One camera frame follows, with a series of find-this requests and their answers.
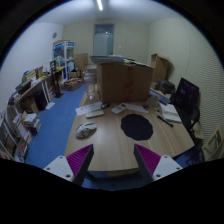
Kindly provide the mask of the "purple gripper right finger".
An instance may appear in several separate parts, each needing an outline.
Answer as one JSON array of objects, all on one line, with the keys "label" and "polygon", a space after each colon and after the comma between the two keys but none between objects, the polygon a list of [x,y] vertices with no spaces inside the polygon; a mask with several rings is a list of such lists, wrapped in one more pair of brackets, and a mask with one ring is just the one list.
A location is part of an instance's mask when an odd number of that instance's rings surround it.
[{"label": "purple gripper right finger", "polygon": [[160,180],[182,169],[170,156],[160,156],[138,144],[134,145],[134,156],[141,174],[149,182]]}]

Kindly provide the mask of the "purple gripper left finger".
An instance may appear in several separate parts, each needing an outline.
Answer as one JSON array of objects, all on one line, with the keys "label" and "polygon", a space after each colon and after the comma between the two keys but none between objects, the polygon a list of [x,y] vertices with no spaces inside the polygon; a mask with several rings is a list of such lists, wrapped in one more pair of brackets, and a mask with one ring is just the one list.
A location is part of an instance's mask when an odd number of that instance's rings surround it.
[{"label": "purple gripper left finger", "polygon": [[94,148],[93,145],[90,144],[73,152],[67,157],[62,155],[58,156],[49,163],[44,170],[81,186],[86,177],[93,155]]}]

